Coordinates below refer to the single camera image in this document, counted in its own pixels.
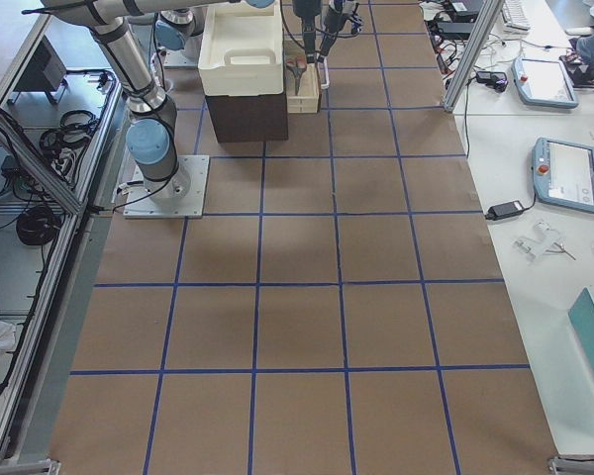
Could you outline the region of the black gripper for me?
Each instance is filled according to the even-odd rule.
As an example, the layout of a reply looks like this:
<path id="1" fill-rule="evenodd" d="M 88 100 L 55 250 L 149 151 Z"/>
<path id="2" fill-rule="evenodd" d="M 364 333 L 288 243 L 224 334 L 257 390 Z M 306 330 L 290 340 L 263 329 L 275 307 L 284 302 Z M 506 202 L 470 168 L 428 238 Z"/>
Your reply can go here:
<path id="1" fill-rule="evenodd" d="M 322 40 L 318 55 L 316 53 L 315 18 L 307 17 L 301 20 L 304 52 L 308 64 L 313 64 L 316 60 L 319 63 L 324 62 L 337 40 L 336 33 L 339 33 L 344 28 L 346 20 L 346 1 L 330 0 L 324 17 L 325 30 L 321 31 Z"/>

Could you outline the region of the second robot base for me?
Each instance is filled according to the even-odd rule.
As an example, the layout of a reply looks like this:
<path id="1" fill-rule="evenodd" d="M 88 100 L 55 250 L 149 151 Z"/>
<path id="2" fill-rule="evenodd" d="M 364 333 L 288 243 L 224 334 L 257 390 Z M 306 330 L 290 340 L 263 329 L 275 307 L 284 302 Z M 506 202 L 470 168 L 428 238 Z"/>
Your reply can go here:
<path id="1" fill-rule="evenodd" d="M 196 68 L 205 26 L 205 7 L 165 10 L 155 24 L 157 43 L 164 48 L 164 66 Z"/>

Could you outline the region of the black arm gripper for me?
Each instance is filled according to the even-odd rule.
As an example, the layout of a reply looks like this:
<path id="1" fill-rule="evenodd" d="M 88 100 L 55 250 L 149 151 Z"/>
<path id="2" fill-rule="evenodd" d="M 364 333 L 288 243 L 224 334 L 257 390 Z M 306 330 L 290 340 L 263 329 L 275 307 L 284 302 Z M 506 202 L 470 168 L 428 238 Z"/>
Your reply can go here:
<path id="1" fill-rule="evenodd" d="M 320 0 L 293 0 L 293 13 L 302 21 L 314 21 L 314 19 L 321 14 Z"/>

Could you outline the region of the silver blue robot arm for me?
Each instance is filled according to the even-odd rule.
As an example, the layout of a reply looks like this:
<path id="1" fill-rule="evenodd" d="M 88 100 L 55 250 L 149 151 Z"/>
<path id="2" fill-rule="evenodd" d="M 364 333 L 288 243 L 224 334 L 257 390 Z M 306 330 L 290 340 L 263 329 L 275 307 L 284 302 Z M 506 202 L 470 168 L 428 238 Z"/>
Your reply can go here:
<path id="1" fill-rule="evenodd" d="M 122 83 L 127 106 L 138 120 L 158 119 L 162 109 L 172 109 L 173 101 L 156 84 L 142 58 L 128 19 L 165 11 L 213 6 L 213 1 L 44 1 L 42 6 L 24 10 L 24 15 L 46 14 L 88 29 Z M 324 13 L 322 43 L 315 46 L 316 18 L 322 14 L 321 1 L 294 1 L 293 14 L 300 19 L 306 59 L 322 61 L 329 55 L 340 31 L 357 12 L 354 1 L 330 1 Z"/>

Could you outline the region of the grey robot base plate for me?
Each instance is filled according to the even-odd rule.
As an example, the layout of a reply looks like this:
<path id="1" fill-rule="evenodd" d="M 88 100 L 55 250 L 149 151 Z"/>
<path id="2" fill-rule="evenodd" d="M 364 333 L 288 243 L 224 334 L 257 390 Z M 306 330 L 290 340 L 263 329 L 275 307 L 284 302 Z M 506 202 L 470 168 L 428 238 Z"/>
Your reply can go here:
<path id="1" fill-rule="evenodd" d="M 169 183 L 149 196 L 158 186 L 143 183 L 143 174 L 136 165 L 133 181 L 140 181 L 129 189 L 131 204 L 122 209 L 127 219 L 201 218 L 204 211 L 210 157 L 208 155 L 179 155 L 178 170 Z"/>

